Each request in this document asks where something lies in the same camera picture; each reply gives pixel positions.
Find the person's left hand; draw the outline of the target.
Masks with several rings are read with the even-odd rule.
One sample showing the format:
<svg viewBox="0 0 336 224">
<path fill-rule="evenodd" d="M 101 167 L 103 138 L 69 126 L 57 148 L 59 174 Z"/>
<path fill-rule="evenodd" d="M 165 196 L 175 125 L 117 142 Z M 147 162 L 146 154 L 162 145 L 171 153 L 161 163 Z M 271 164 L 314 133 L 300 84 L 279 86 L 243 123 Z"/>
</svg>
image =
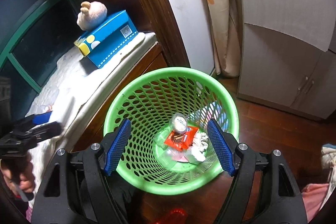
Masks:
<svg viewBox="0 0 336 224">
<path fill-rule="evenodd" d="M 31 162 L 31 155 L 28 153 L 25 157 L 19 158 L 19 160 L 25 160 L 25 168 L 21 169 L 19 174 L 15 177 L 19 177 L 18 186 L 25 193 L 32 193 L 35 189 L 35 176 L 33 174 L 33 164 Z M 9 165 L 9 162 L 5 159 L 1 160 L 1 173 L 7 187 L 13 192 L 15 196 L 19 196 L 16 186 L 13 183 L 13 169 Z"/>
</svg>

